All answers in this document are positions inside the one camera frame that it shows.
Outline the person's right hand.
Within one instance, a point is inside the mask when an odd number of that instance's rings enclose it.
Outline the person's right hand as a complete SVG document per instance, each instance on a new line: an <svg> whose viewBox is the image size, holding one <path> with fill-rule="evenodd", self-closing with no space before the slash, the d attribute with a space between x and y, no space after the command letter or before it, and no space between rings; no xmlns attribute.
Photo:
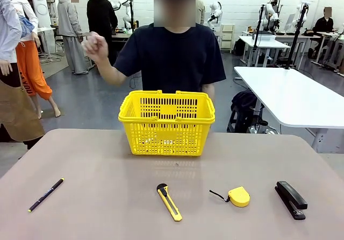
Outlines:
<svg viewBox="0 0 344 240"><path fill-rule="evenodd" d="M87 56L95 63L108 59L108 44L104 37L96 32L90 32L87 39L82 42L82 47Z"/></svg>

